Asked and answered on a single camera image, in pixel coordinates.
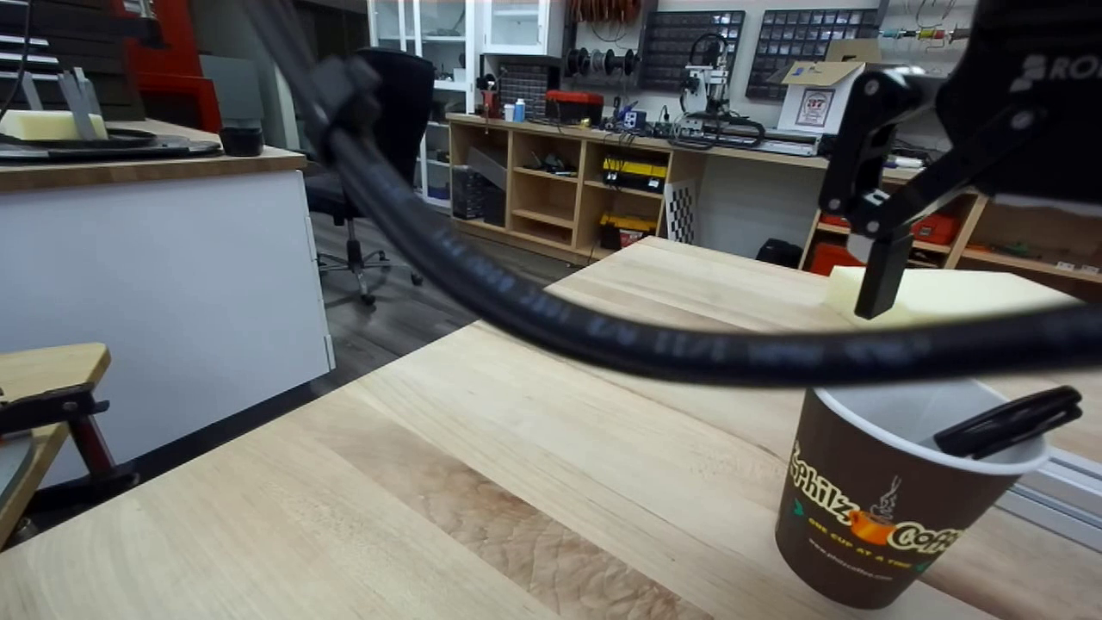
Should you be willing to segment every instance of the wooden shelf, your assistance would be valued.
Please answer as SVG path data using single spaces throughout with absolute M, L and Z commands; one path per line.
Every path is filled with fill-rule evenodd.
M 446 119 L 461 122 L 461 127 L 503 127 L 503 130 L 516 130 L 516 134 L 588 142 L 588 143 L 600 143 L 600 146 L 622 146 L 622 151 L 681 151 L 663 137 L 629 137 L 629 142 L 622 142 L 622 134 L 608 134 L 608 130 L 581 127 L 581 122 L 560 122 L 560 127 L 554 127 L 554 122 L 508 122 L 508 119 L 484 119 L 477 114 L 446 114 Z M 826 158 L 794 158 L 794 154 L 775 154 L 775 151 L 754 151 L 754 146 L 709 146 L 709 151 L 689 151 L 689 154 L 826 173 Z M 907 182 L 911 175 L 917 175 L 917 169 L 886 169 L 886 182 Z
M 588 252 L 580 252 L 580 247 L 568 247 L 568 244 L 558 244 L 558 239 L 544 239 L 544 236 L 527 236 L 527 235 L 506 230 L 506 226 L 490 222 L 490 221 L 453 221 L 453 226 L 465 236 L 491 236 L 499 244 L 516 244 L 516 247 L 527 247 L 527 252 L 537 252 L 537 254 L 552 254 L 552 259 L 568 262 L 568 266 L 588 266 L 592 262 Z
M 516 175 L 529 175 L 529 177 L 554 177 L 554 182 L 580 182 L 580 173 L 549 173 L 549 169 L 512 169 Z
M 818 221 L 816 230 L 822 230 L 822 235 L 851 235 L 851 226 L 826 222 L 826 221 Z M 911 247 L 918 247 L 918 252 L 937 252 L 937 254 L 950 254 L 950 244 L 911 239 Z
M 521 216 L 521 221 L 537 221 L 537 222 L 549 222 L 549 226 L 575 230 L 575 221 L 568 221 L 568 216 L 554 216 L 554 214 L 542 214 L 542 208 L 508 208 L 508 214 Z
M 527 226 L 522 221 L 516 221 L 521 226 L 508 226 L 508 235 L 529 239 L 529 244 L 549 244 L 549 247 L 568 247 L 570 244 L 570 230 L 565 226 L 549 226 L 542 221 L 534 221 L 537 226 Z
M 1055 275 L 1055 280 L 1076 280 L 1076 282 L 1102 282 L 1102 273 L 1078 273 L 1078 269 L 1062 269 L 1050 262 L 1032 262 L 1032 259 L 999 254 L 999 252 L 964 252 L 964 262 L 981 262 L 981 266 L 999 266 L 999 269 L 1032 273 L 1032 275 Z
M 659 199 L 661 204 L 661 191 L 644 191 L 644 190 L 629 190 L 629 184 L 608 184 L 608 182 L 600 182 L 600 177 L 588 177 L 585 184 L 588 190 L 601 190 L 601 191 L 627 191 L 627 195 L 642 195 L 642 199 Z

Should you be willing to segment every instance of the black cable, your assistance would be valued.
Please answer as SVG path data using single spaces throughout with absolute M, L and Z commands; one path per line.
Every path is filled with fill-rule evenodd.
M 740 137 L 745 143 L 737 143 L 737 146 L 760 146 L 764 122 L 756 122 L 751 117 L 715 117 L 715 134 L 720 134 L 720 143 L 724 143 L 724 137 Z
M 267 29 L 265 42 L 286 44 L 258 2 L 265 0 L 248 0 L 255 24 Z M 308 92 L 301 64 L 286 64 L 286 75 Z M 310 99 L 308 110 L 312 122 L 328 119 Z M 328 143 L 356 207 L 451 298 L 529 344 L 601 369 L 715 384 L 854 384 L 1102 365 L 1095 306 L 878 334 L 701 334 L 601 315 L 549 296 L 461 239 L 402 184 L 373 142 L 329 127 Z
M 2 96 L 2 114 L 9 110 L 9 103 L 15 103 L 15 92 L 19 92 L 19 87 L 25 87 L 25 75 L 29 75 L 29 63 L 30 63 L 30 0 L 25 2 L 25 47 L 19 47 L 19 67 L 16 67 L 16 75 L 15 75 L 15 83 L 9 83 L 9 90 L 7 90 L 7 96 Z
M 29 143 L 29 146 L 68 146 L 68 151 L 109 151 L 109 146 L 146 146 L 155 143 L 159 137 L 150 130 L 125 130 L 125 127 L 108 127 L 108 142 L 19 142 L 9 134 L 0 134 L 0 143 Z

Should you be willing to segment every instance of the wooden table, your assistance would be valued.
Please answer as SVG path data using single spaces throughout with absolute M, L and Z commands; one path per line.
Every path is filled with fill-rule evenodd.
M 29 400 L 94 393 L 108 370 L 108 362 L 109 354 L 95 339 L 68 346 L 0 350 L 0 415 L 7 405 Z M 81 454 L 88 454 L 86 463 L 95 463 L 103 473 L 109 462 L 94 420 L 49 423 L 29 433 L 0 433 L 0 547 L 19 524 L 68 431 L 77 431 Z
M 303 164 L 282 146 L 0 164 L 0 350 L 103 339 L 116 462 L 329 370 Z M 77 476 L 65 445 L 45 485 Z
M 816 275 L 668 239 L 554 292 L 839 326 Z M 771 539 L 800 400 L 597 370 L 472 324 L 0 553 L 0 617 L 851 617 Z M 996 508 L 886 617 L 1102 617 L 1100 574 Z

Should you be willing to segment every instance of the robotic arm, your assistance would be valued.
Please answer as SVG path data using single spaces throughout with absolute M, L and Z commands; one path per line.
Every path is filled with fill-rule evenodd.
M 981 0 L 972 44 L 939 90 L 898 67 L 865 73 L 854 83 L 818 204 L 843 214 L 854 235 L 870 236 L 854 306 L 862 315 L 895 304 L 908 221 L 964 184 L 1102 207 L 1100 29 L 1102 2 L 1095 0 Z M 950 151 L 887 195 L 878 182 L 895 122 L 931 103 L 950 134 Z
M 692 50 L 684 57 L 684 75 L 681 75 L 681 110 L 684 114 L 701 114 L 715 117 L 728 103 L 728 87 L 731 87 L 731 57 L 720 56 L 724 36 L 720 34 L 699 34 L 692 42 Z
M 939 92 L 953 151 L 895 195 L 873 191 L 886 146 L 895 119 L 931 92 L 898 73 L 865 75 L 856 92 L 868 96 L 856 99 L 878 107 L 854 103 L 847 114 L 847 154 L 839 151 L 829 164 L 826 204 L 836 199 L 836 208 L 851 214 L 854 226 L 873 235 L 878 247 L 891 254 L 907 221 L 969 182 L 996 191 L 1095 199 L 1100 177 L 1078 158 L 1086 151 L 1078 143 L 1100 134 L 1088 96 L 1102 90 L 1100 79 L 1076 83 L 1100 63 L 1093 50 L 1102 50 L 1095 36 L 1102 11 L 1093 2 L 1050 0 L 1046 11 L 1032 11 L 1032 0 L 981 0 L 975 42 Z M 537 346 L 650 377 L 756 388 L 1102 365 L 1102 314 L 1080 304 L 917 331 L 724 334 L 638 324 L 549 296 L 461 239 L 387 164 L 373 142 L 380 75 L 363 57 L 312 64 L 289 0 L 246 0 L 246 5 L 352 204 L 451 298 Z

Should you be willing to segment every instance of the black chair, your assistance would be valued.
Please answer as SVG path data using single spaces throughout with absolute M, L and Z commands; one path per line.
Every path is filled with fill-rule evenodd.
M 374 143 L 387 160 L 412 184 L 420 137 L 433 107 L 433 64 L 420 56 L 367 47 L 363 57 L 380 73 L 380 119 L 374 119 Z M 316 254 L 322 262 L 340 262 L 358 280 L 358 298 L 374 306 L 374 290 L 397 269 L 381 247 L 363 247 L 356 235 L 356 221 L 363 216 L 348 199 L 340 177 L 328 169 L 308 169 L 308 199 L 312 214 L 333 216 L 344 226 L 344 259 Z

